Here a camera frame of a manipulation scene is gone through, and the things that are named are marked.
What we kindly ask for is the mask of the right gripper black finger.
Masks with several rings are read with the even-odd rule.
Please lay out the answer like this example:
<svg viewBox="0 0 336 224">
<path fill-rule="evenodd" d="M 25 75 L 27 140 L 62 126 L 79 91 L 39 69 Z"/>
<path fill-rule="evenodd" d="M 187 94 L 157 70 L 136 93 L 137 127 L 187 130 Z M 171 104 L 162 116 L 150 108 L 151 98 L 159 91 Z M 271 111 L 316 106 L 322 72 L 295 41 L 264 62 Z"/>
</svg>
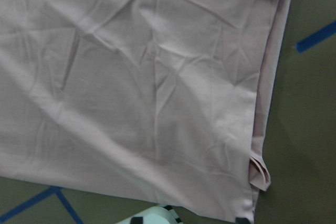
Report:
<svg viewBox="0 0 336 224">
<path fill-rule="evenodd" d="M 248 224 L 247 218 L 237 217 L 235 219 L 235 224 Z"/>
</svg>

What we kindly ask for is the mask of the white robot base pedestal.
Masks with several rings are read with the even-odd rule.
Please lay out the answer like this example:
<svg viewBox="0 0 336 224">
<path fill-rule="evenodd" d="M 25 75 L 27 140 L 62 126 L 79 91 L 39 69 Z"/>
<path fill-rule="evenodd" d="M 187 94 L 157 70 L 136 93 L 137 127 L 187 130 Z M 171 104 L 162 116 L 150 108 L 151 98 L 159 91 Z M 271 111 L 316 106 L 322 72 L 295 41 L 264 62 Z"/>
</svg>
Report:
<svg viewBox="0 0 336 224">
<path fill-rule="evenodd" d="M 157 205 L 117 222 L 117 224 L 179 224 L 182 219 L 171 205 Z"/>
</svg>

